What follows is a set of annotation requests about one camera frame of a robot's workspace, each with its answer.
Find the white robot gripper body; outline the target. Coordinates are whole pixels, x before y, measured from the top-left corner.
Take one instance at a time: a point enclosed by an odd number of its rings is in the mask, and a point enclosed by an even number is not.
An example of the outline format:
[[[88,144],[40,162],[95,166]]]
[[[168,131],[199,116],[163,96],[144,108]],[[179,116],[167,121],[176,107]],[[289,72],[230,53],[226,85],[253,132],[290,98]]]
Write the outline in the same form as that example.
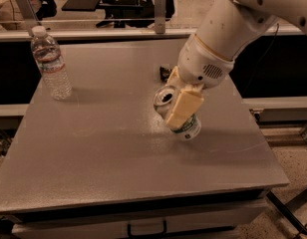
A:
[[[204,85],[207,89],[218,86],[233,69],[232,60],[216,55],[192,34],[178,56],[178,72],[188,84]]]

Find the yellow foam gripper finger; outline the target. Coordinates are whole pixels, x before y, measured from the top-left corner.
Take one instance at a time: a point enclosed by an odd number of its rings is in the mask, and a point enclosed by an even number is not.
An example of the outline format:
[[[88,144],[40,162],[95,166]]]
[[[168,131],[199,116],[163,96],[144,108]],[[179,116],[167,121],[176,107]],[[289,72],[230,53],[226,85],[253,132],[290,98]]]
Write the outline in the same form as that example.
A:
[[[183,80],[180,77],[178,66],[175,66],[167,79],[166,82],[170,86],[174,86],[175,88],[181,88],[183,86]]]
[[[204,97],[200,91],[181,89],[171,108],[167,112],[164,122],[170,129],[181,128],[182,125],[201,107]]]

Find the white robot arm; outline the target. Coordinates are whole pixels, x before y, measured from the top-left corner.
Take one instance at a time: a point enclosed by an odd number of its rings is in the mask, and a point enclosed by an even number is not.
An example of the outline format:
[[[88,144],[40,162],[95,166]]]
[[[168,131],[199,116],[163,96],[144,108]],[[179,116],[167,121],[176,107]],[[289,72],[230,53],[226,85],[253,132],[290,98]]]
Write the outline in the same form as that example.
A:
[[[219,85],[243,49],[277,19],[307,35],[307,0],[216,0],[184,44],[167,81],[176,92],[166,126],[182,127],[202,105],[201,91]]]

